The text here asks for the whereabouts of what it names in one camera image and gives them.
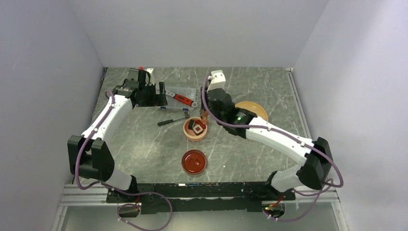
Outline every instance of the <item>white wall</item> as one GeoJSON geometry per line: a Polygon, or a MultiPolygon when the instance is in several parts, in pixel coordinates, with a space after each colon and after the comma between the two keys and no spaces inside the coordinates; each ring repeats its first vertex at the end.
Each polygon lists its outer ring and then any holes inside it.
{"type": "Polygon", "coordinates": [[[293,66],[328,0],[69,0],[103,66],[293,66]]]}
{"type": "Polygon", "coordinates": [[[351,230],[408,230],[408,2],[330,0],[294,66],[351,230]]]}
{"type": "Polygon", "coordinates": [[[102,65],[66,0],[0,3],[0,229],[46,231],[102,65]]]}

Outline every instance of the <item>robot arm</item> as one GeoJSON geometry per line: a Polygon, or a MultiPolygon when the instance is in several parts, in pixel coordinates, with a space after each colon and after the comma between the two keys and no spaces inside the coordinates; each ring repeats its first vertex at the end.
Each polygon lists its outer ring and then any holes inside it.
{"type": "Polygon", "coordinates": [[[320,190],[330,171],[331,165],[318,153],[307,146],[324,152],[330,159],[332,154],[328,142],[323,138],[316,141],[291,134],[270,124],[256,114],[241,108],[236,108],[231,96],[223,90],[225,76],[222,71],[213,71],[209,77],[210,84],[206,89],[206,102],[211,113],[224,123],[244,126],[265,126],[264,128],[237,128],[225,126],[230,134],[261,142],[297,162],[297,165],[283,171],[273,172],[266,182],[273,193],[279,194],[288,189],[305,185],[320,190]],[[295,137],[299,142],[290,139],[295,137]]]}
{"type": "Polygon", "coordinates": [[[150,73],[138,69],[129,70],[129,77],[136,74],[137,80],[125,79],[122,85],[112,90],[115,96],[114,104],[110,97],[95,122],[81,136],[71,136],[68,140],[68,155],[73,175],[79,150],[88,139],[79,162],[79,176],[100,180],[129,193],[137,193],[136,178],[115,167],[115,161],[108,149],[109,142],[123,118],[133,108],[167,105],[164,82],[159,82],[159,93],[156,94],[156,86],[151,82],[150,73]]]}

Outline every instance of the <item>gray marble surface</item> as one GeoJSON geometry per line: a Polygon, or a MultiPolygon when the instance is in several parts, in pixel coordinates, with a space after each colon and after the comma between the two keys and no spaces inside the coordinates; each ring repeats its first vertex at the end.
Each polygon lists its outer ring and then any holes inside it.
{"type": "MultiPolygon", "coordinates": [[[[269,122],[293,134],[305,136],[291,84],[284,68],[193,67],[155,68],[156,83],[193,87],[199,93],[207,73],[223,70],[225,90],[237,103],[253,101],[269,115],[269,122]]],[[[96,119],[107,103],[104,92],[122,84],[128,68],[108,68],[93,114],[96,119]]],[[[199,107],[190,111],[199,116],[199,107]]],[[[285,155],[261,143],[228,134],[209,117],[207,136],[199,142],[187,140],[185,120],[161,127],[157,122],[182,117],[181,110],[155,107],[135,108],[122,121],[109,149],[116,167],[134,175],[140,183],[265,181],[272,171],[295,165],[285,155]],[[181,166],[186,151],[203,151],[208,160],[199,175],[187,174],[181,166]]]]}

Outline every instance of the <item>clear plastic box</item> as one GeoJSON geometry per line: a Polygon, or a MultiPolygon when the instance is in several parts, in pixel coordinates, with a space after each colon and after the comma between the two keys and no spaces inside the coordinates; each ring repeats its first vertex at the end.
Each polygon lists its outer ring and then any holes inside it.
{"type": "MultiPolygon", "coordinates": [[[[166,90],[173,92],[173,93],[177,93],[180,94],[182,96],[185,96],[191,100],[193,100],[194,102],[196,101],[196,94],[197,94],[197,89],[195,88],[182,88],[182,87],[169,87],[166,86],[166,90]]],[[[174,98],[172,98],[169,95],[166,95],[166,99],[167,99],[167,106],[162,106],[160,108],[162,109],[188,109],[188,110],[192,110],[194,109],[194,107],[190,107],[186,104],[183,104],[180,101],[175,100],[174,98]]]]}

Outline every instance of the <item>tan plate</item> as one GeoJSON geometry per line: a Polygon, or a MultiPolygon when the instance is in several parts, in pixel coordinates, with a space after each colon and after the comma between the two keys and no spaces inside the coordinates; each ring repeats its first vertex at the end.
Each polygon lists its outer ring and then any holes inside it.
{"type": "Polygon", "coordinates": [[[250,101],[242,101],[242,102],[236,103],[235,107],[239,107],[239,108],[251,111],[251,112],[257,114],[258,116],[260,116],[262,119],[268,121],[267,112],[265,111],[265,109],[261,105],[259,105],[257,103],[250,102],[250,101]]]}

